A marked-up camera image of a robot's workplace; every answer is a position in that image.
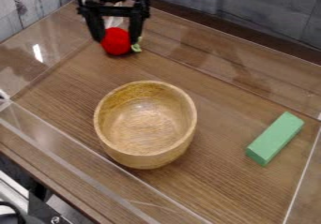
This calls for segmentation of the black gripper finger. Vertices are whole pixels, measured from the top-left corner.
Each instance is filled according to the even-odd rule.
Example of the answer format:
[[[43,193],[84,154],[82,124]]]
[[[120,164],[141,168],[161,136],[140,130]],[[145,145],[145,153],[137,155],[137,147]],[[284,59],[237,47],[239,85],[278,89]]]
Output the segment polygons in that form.
[[[137,42],[137,38],[141,35],[142,29],[142,19],[140,14],[133,14],[129,16],[129,44]]]
[[[86,15],[86,25],[89,29],[89,34],[92,36],[92,39],[96,42],[100,42],[104,35],[105,35],[105,30],[104,30],[104,21],[101,17],[96,14],[89,12]]]

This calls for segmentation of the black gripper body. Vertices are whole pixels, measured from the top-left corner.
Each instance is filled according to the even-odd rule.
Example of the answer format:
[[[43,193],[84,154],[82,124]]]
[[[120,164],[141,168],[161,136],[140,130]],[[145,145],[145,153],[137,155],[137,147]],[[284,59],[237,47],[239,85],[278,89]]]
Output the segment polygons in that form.
[[[114,2],[132,1],[130,6],[105,6],[104,0],[76,0],[77,13],[82,17],[112,16],[112,17],[133,17],[137,15],[141,19],[150,16],[150,0],[114,0]]]

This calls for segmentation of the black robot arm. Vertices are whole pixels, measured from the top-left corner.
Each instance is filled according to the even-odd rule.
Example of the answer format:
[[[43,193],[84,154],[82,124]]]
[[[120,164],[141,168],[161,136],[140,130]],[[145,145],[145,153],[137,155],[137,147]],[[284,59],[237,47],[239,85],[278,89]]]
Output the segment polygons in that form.
[[[82,16],[90,37],[101,41],[104,37],[104,16],[129,19],[129,44],[138,43],[142,24],[150,16],[150,0],[76,0],[77,13]]]

